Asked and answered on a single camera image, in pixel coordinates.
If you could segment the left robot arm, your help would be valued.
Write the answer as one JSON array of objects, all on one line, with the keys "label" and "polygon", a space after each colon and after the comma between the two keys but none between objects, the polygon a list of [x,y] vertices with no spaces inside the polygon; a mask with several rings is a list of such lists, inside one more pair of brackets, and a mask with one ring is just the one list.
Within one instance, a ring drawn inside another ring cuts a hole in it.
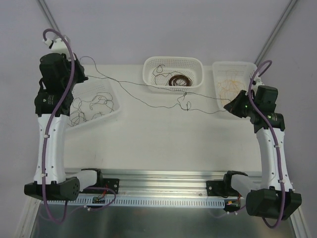
[{"label": "left robot arm", "polygon": [[35,113],[40,129],[39,155],[33,182],[24,186],[24,193],[44,201],[74,201],[88,188],[93,193],[103,190],[99,169],[83,169],[67,177],[64,169],[65,130],[74,100],[72,90],[88,80],[84,68],[65,54],[50,53],[41,57],[40,89],[35,98]]}]

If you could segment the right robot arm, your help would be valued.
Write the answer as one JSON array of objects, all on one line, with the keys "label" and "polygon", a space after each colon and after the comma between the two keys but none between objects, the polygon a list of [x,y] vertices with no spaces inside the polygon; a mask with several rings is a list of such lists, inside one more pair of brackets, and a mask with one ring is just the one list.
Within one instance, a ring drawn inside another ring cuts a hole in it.
[{"label": "right robot arm", "polygon": [[277,96],[276,88],[259,86],[256,92],[241,90],[224,106],[239,118],[250,118],[260,147],[262,181],[257,185],[246,173],[228,171],[223,177],[222,190],[229,196],[238,192],[244,197],[250,216],[284,221],[302,204],[302,196],[294,192],[288,176],[285,123],[283,115],[275,112]]}]

